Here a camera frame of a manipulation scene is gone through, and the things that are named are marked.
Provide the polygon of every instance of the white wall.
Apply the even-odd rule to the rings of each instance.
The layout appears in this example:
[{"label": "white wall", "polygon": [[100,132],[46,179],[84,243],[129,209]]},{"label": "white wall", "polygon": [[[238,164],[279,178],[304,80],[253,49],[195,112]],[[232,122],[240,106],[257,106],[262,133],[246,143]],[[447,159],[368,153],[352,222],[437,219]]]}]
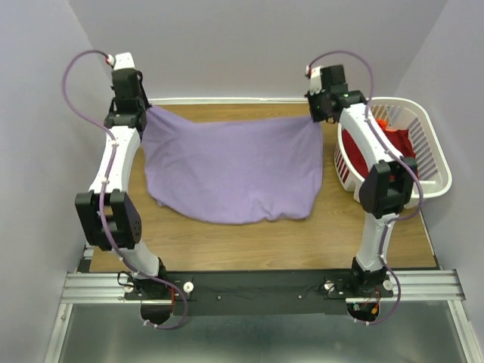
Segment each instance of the white wall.
[{"label": "white wall", "polygon": [[[66,0],[3,0],[0,11],[0,361],[43,361],[61,288],[85,238],[74,208],[92,181],[104,136],[64,105],[61,77],[90,48]],[[103,117],[101,62],[83,61],[70,93]]]},{"label": "white wall", "polygon": [[454,178],[424,217],[445,268],[456,268],[484,348],[484,22],[482,0],[449,0],[396,94],[429,112]]},{"label": "white wall", "polygon": [[[377,94],[393,95],[446,3],[70,1],[93,46],[133,53],[150,98],[302,97],[306,64],[338,48],[364,55]],[[366,92],[362,66],[339,59],[352,88]]]}]

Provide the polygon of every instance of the cable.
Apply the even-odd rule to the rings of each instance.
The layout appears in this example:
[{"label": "cable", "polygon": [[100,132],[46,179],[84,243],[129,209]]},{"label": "cable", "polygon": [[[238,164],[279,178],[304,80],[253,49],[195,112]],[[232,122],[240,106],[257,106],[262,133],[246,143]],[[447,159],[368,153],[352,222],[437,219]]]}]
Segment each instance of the cable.
[{"label": "cable", "polygon": [[396,309],[399,307],[400,300],[402,299],[402,285],[400,284],[400,280],[399,280],[398,276],[396,275],[396,273],[388,266],[388,263],[385,260],[385,256],[383,255],[383,248],[384,248],[384,245],[385,245],[385,238],[386,238],[386,234],[388,233],[389,225],[391,223],[394,223],[394,222],[397,222],[397,221],[405,221],[405,220],[408,220],[408,219],[411,219],[411,218],[415,217],[421,211],[421,209],[422,209],[422,204],[424,202],[424,190],[422,189],[422,185],[420,184],[420,181],[418,180],[418,177],[415,175],[415,173],[413,172],[413,170],[410,169],[410,167],[407,164],[405,164],[403,162],[403,160],[401,160],[399,157],[397,157],[386,146],[385,142],[380,137],[380,135],[378,134],[377,130],[374,128],[374,126],[370,122],[370,119],[368,118],[368,115],[370,113],[371,101],[373,100],[373,95],[374,95],[374,76],[373,76],[373,70],[371,69],[370,64],[363,57],[359,56],[358,54],[356,54],[356,53],[354,53],[352,51],[342,51],[342,50],[329,51],[328,53],[323,53],[320,56],[316,57],[311,63],[309,63],[309,65],[306,68],[306,72],[308,74],[311,74],[311,66],[315,62],[319,61],[320,59],[322,59],[324,57],[327,57],[328,55],[332,55],[332,54],[346,54],[346,55],[349,55],[349,56],[351,56],[353,58],[356,58],[359,61],[361,61],[364,64],[364,66],[366,67],[366,69],[368,71],[368,74],[370,75],[370,94],[368,95],[368,102],[366,103],[366,106],[365,106],[365,122],[370,126],[371,131],[374,133],[374,135],[376,136],[378,142],[381,144],[381,146],[383,147],[383,149],[385,150],[385,152],[388,153],[392,157],[392,159],[394,159],[398,164],[400,164],[410,174],[410,176],[414,180],[414,183],[417,186],[417,190],[418,190],[418,205],[417,205],[417,209],[412,214],[410,214],[408,216],[400,216],[400,217],[395,217],[395,218],[389,219],[385,223],[385,226],[383,228],[383,233],[382,233],[381,239],[380,239],[380,245],[378,247],[378,258],[380,259],[382,265],[386,268],[386,270],[395,279],[398,293],[397,293],[397,297],[396,297],[395,304],[393,304],[392,308],[390,309],[390,311],[385,316],[383,316],[382,318],[380,318],[380,319],[378,319],[376,321],[372,321],[372,322],[366,321],[365,322],[367,325],[376,325],[376,324],[383,323],[386,319],[390,318],[393,314],[395,314]]},{"label": "cable", "polygon": [[104,53],[103,51],[98,51],[98,50],[88,50],[88,51],[82,51],[81,53],[77,54],[71,62],[67,65],[66,70],[64,71],[64,75],[62,76],[62,95],[64,96],[64,100],[66,101],[67,106],[80,118],[84,119],[85,121],[91,123],[94,126],[97,126],[101,130],[103,130],[112,140],[113,146],[112,146],[112,151],[110,155],[109,162],[107,164],[106,171],[104,173],[104,181],[101,185],[101,192],[99,194],[99,215],[101,217],[101,224],[104,229],[104,233],[106,234],[106,238],[109,241],[111,247],[113,250],[116,252],[116,254],[120,257],[120,259],[123,261],[123,263],[126,265],[129,270],[132,271],[132,274],[134,276],[139,275],[142,276],[143,278],[149,278],[153,281],[156,281],[160,284],[163,284],[167,287],[171,287],[174,291],[176,291],[179,296],[183,299],[183,315],[180,317],[180,319],[174,323],[174,324],[169,324],[169,325],[158,325],[158,324],[153,324],[150,321],[145,321],[144,323],[147,325],[150,325],[152,327],[155,327],[156,329],[173,329],[176,327],[180,327],[185,320],[187,319],[188,316],[188,301],[183,292],[174,284],[171,282],[162,280],[161,278],[158,278],[156,276],[148,275],[144,273],[143,271],[140,271],[138,268],[136,268],[134,265],[131,264],[131,262],[126,258],[126,255],[121,251],[121,249],[118,247],[116,244],[116,241],[114,240],[113,235],[111,234],[111,231],[109,229],[109,226],[107,225],[107,220],[106,220],[106,214],[104,212],[104,195],[106,194],[106,187],[107,183],[109,182],[109,175],[111,172],[111,169],[113,168],[113,163],[114,159],[116,157],[116,149],[117,149],[117,142],[116,138],[114,137],[113,133],[102,123],[97,123],[94,119],[91,117],[85,115],[81,111],[77,110],[77,108],[73,105],[73,103],[70,101],[69,96],[67,94],[67,77],[69,76],[69,73],[71,69],[73,68],[73,65],[81,58],[84,57],[87,54],[100,54],[104,57],[104,59],[108,59],[109,55]]}]

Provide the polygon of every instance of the red cloth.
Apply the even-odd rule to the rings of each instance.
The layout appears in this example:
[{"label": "red cloth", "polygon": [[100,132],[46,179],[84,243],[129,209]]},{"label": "red cloth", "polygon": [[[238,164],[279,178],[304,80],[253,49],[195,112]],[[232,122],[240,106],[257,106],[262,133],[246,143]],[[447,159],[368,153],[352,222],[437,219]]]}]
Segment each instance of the red cloth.
[{"label": "red cloth", "polygon": [[[393,144],[393,146],[399,150],[404,157],[415,157],[414,149],[411,146],[410,139],[408,138],[408,130],[382,131]],[[365,159],[363,158],[363,155],[361,155],[358,146],[356,146],[356,143],[348,131],[343,130],[342,137],[343,146],[346,154],[348,155],[349,161],[356,169],[358,174],[363,178],[366,178],[370,170],[368,169]]]}]

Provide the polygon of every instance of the metal frame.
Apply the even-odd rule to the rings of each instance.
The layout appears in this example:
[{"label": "metal frame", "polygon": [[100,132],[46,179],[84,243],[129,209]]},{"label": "metal frame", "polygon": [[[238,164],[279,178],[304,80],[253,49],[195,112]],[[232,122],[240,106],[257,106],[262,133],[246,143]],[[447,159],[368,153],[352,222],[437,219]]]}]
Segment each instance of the metal frame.
[{"label": "metal frame", "polygon": [[[441,270],[401,270],[396,271],[402,285],[402,301],[447,301],[454,319],[458,336],[467,361],[483,362],[472,327],[465,315],[462,301],[465,300],[456,271]],[[118,285],[117,274],[74,273],[68,274],[60,298],[60,306],[54,323],[45,363],[59,362],[62,347],[67,335],[70,316],[75,304],[170,304],[170,300],[134,301],[124,298],[125,291]],[[347,299],[357,303],[363,299]],[[395,297],[383,298],[393,301]]]}]

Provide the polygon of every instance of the white laundry basket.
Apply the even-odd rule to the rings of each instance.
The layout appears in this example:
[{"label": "white laundry basket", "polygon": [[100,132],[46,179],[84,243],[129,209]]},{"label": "white laundry basket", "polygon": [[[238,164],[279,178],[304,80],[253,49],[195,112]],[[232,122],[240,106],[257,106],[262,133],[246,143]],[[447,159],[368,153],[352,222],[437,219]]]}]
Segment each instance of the white laundry basket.
[{"label": "white laundry basket", "polygon": [[[393,129],[407,129],[417,160],[417,171],[423,189],[423,198],[435,198],[448,191],[452,175],[445,161],[436,133],[427,112],[413,101],[404,98],[378,97],[371,102],[375,119],[384,119]],[[334,165],[341,185],[346,191],[354,191],[359,202],[359,190],[363,178],[355,170],[343,145],[344,128],[338,125],[338,143],[334,151]],[[405,208],[418,205],[418,192],[414,186],[410,201]]]}]

